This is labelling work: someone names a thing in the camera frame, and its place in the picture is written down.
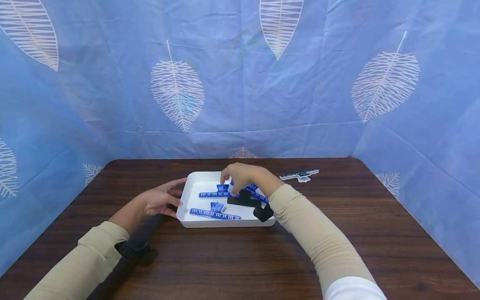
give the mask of brown table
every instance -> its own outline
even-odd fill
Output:
[[[91,227],[134,196],[194,171],[233,161],[116,160],[88,185],[0,278],[1,299],[21,299]],[[255,159],[277,175],[319,168],[288,183],[347,235],[389,300],[480,299],[480,291],[359,160]],[[188,229],[169,217],[146,220],[133,239],[154,248],[122,260],[89,299],[321,299],[310,259],[279,224]]]

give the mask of black clip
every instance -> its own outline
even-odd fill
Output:
[[[238,197],[228,197],[227,203],[248,207],[259,207],[262,206],[262,202],[257,199],[251,199],[252,192],[248,190],[241,190]]]
[[[253,215],[259,219],[262,223],[265,222],[266,220],[270,219],[273,216],[274,212],[270,208],[270,204],[265,205],[264,208],[262,207],[256,207],[253,210]]]
[[[128,241],[115,244],[115,249],[126,258],[142,258],[147,254],[151,247],[146,241],[141,241],[136,247],[131,247]]]

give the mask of blue curtain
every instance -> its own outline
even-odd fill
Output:
[[[480,286],[479,6],[0,0],[0,274],[111,160],[353,156]]]

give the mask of white leaf print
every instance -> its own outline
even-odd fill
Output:
[[[240,148],[239,151],[235,152],[229,158],[258,158],[258,156],[256,156],[252,152],[248,151],[247,148],[242,147],[242,148]]]
[[[265,41],[280,59],[300,19],[303,0],[260,0],[260,24]]]
[[[415,90],[420,74],[417,58],[400,54],[407,31],[395,53],[382,53],[368,62],[352,88],[353,107],[363,123],[404,103]]]
[[[0,140],[0,197],[16,196],[18,192],[17,160],[13,151]]]
[[[84,164],[85,186],[87,186],[90,182],[92,182],[93,178],[95,178],[95,176],[97,176],[102,169],[103,169],[103,166]]]
[[[399,200],[400,190],[400,174],[399,173],[382,173],[375,174],[380,182],[389,190],[389,192]]]
[[[26,55],[58,71],[57,36],[40,0],[0,0],[0,27]]]
[[[204,105],[204,89],[197,72],[184,61],[174,61],[167,41],[169,61],[152,70],[152,93],[166,116],[187,132]]]

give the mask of white tray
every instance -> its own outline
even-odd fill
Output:
[[[216,185],[220,183],[221,172],[194,172],[188,175],[181,201],[183,205],[177,210],[177,218],[186,228],[211,228],[211,227],[267,227],[272,226],[275,216],[260,222],[253,215],[253,207],[227,204],[226,198],[207,199],[199,198],[201,192],[216,192]],[[211,202],[220,202],[227,208],[225,213],[240,216],[241,220],[216,220],[201,216],[190,215],[191,208],[210,210]]]

